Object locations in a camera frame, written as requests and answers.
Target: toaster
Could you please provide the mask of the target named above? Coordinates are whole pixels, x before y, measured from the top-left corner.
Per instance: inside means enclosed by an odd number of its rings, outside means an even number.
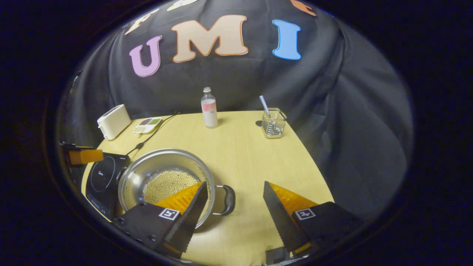
[[[104,138],[113,140],[131,123],[125,105],[118,105],[97,119]]]

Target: induction cooktop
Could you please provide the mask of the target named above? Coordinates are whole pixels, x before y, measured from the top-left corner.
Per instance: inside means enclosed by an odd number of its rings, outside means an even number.
[[[90,170],[86,198],[106,218],[117,217],[115,209],[118,202],[117,175],[123,167],[130,164],[130,157],[104,152],[104,159],[95,162]]]

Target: wooden table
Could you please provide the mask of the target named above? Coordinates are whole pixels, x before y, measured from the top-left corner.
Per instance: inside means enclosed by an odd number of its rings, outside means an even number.
[[[319,169],[290,125],[283,137],[267,139],[255,122],[262,111],[219,112],[219,125],[208,129],[202,114],[177,115],[144,145],[130,154],[131,161],[158,149],[176,148],[202,159],[216,185],[229,185],[236,193],[235,210],[225,217],[211,215],[199,227],[182,259],[206,265],[261,265],[265,251],[282,247],[282,241],[263,200],[264,181],[275,183],[319,204],[333,202]],[[149,134],[131,131],[134,120],[114,140],[98,149],[126,154]],[[82,180],[82,194],[92,163]],[[223,210],[222,189],[216,189],[213,213]]]

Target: wire basket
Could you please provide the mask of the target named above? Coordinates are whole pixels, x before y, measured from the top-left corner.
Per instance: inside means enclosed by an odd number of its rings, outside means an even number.
[[[271,117],[263,112],[261,128],[267,138],[280,138],[286,126],[287,117],[279,108],[268,108],[268,110]]]

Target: stainless steel pot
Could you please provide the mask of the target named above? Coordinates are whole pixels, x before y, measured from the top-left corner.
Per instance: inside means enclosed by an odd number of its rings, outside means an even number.
[[[165,171],[180,171],[194,176],[199,181],[207,181],[209,197],[196,228],[201,226],[212,211],[215,201],[215,187],[225,189],[225,209],[213,215],[229,215],[235,208],[235,191],[229,186],[216,186],[207,166],[197,156],[178,149],[152,151],[139,157],[124,168],[117,176],[118,199],[126,212],[144,200],[146,184]]]

